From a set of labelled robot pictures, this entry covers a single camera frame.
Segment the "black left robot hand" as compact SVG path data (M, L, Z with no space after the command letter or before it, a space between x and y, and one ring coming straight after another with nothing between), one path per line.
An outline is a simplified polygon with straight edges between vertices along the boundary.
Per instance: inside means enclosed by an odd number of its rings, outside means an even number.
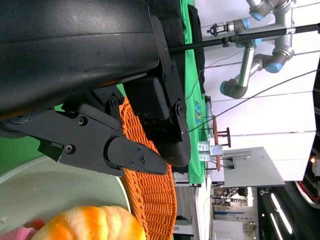
M117 177L184 167L187 106L170 53L142 0L3 0L0 135Z

